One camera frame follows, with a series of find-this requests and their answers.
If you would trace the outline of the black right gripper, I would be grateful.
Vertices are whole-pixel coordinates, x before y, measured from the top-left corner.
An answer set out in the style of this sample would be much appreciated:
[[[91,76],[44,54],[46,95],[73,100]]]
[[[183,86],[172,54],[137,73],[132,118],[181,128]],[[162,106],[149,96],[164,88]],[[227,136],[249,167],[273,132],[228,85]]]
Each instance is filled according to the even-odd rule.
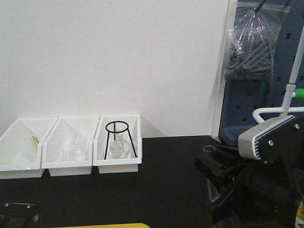
[[[195,167],[210,181],[200,208],[212,225],[247,215],[294,228],[304,203],[304,118],[266,120],[242,133],[238,148],[206,145]]]

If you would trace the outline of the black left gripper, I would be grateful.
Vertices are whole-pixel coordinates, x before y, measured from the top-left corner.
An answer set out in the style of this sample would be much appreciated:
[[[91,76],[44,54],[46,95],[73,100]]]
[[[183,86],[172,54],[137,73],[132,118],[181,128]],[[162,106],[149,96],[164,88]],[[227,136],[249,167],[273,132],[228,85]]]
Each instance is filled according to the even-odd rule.
[[[40,207],[30,203],[6,202],[0,205],[1,228],[27,228],[39,219]]]

